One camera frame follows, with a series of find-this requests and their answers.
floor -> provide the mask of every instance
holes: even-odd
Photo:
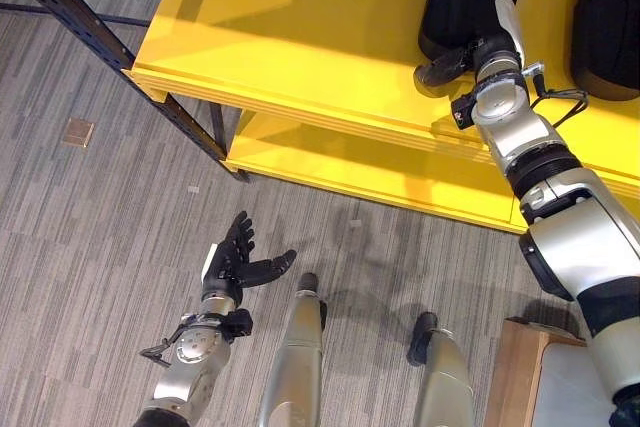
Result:
[[[1,0],[23,2],[25,0]],[[150,18],[159,0],[87,0]],[[131,48],[144,29],[116,26]],[[206,108],[185,106],[207,124]],[[86,150],[60,143],[96,123]],[[256,425],[297,277],[329,304],[322,425],[411,425],[421,370],[405,351],[438,313],[465,353],[482,424],[502,319],[576,330],[540,291],[516,238],[264,177],[242,184],[186,140],[54,19],[0,12],[0,425],[125,426],[161,369],[136,355],[197,306],[212,241],[246,209],[255,258],[294,248],[279,281],[246,291],[239,339],[202,427]]]

black cable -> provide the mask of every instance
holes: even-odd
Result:
[[[566,89],[566,90],[553,90],[549,89],[541,92],[536,100],[531,104],[531,108],[534,109],[536,105],[546,99],[562,99],[562,100],[577,100],[576,104],[565,114],[560,120],[553,124],[556,129],[562,125],[565,121],[569,120],[574,115],[578,115],[580,112],[589,106],[589,96],[584,90],[580,89]]]

black band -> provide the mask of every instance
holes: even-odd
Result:
[[[564,144],[547,144],[528,150],[507,168],[507,180],[522,199],[531,187],[566,170],[582,167]]]
[[[580,292],[577,300],[591,336],[595,337],[611,324],[640,317],[640,277],[594,285]]]
[[[538,246],[528,230],[520,236],[518,245],[542,290],[571,302],[573,297],[571,297],[571,294],[563,287],[553,273],[553,270],[551,270],[551,267],[549,267],[549,264],[544,260],[544,257],[540,253],[540,250],[538,250]]]
[[[140,414],[133,427],[189,427],[184,417],[168,410],[149,409]]]

yellow shelf board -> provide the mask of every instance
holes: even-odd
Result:
[[[494,166],[244,112],[226,163],[342,194],[497,229],[514,199]]]
[[[450,101],[470,76],[418,93],[417,32],[425,0],[162,0],[132,69],[160,91],[490,164],[475,129],[459,132]],[[518,0],[528,60],[566,88],[575,0]],[[640,102],[591,99],[560,129],[592,168],[640,180]],[[558,119],[566,102],[539,107]]]

robotic hand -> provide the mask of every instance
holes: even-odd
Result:
[[[544,65],[523,69],[520,27],[511,0],[496,0],[503,32],[416,69],[427,86],[468,69],[473,91],[451,107],[460,129],[475,124],[520,199],[529,224],[522,253],[543,290],[577,300],[590,331],[589,349],[617,406],[612,426],[640,425],[640,224],[600,178],[582,167],[555,127],[588,105],[586,93],[547,90]],[[529,103],[525,77],[538,99]],[[533,110],[548,98],[575,106],[551,125]]]
[[[287,251],[272,260],[249,262],[254,248],[251,219],[241,212],[205,265],[198,314],[185,314],[162,344],[140,354],[167,368],[134,427],[193,427],[209,404],[218,374],[229,360],[236,337],[251,335],[253,321],[238,309],[242,289],[266,284],[283,275],[296,258]],[[162,352],[177,343],[172,362]]]

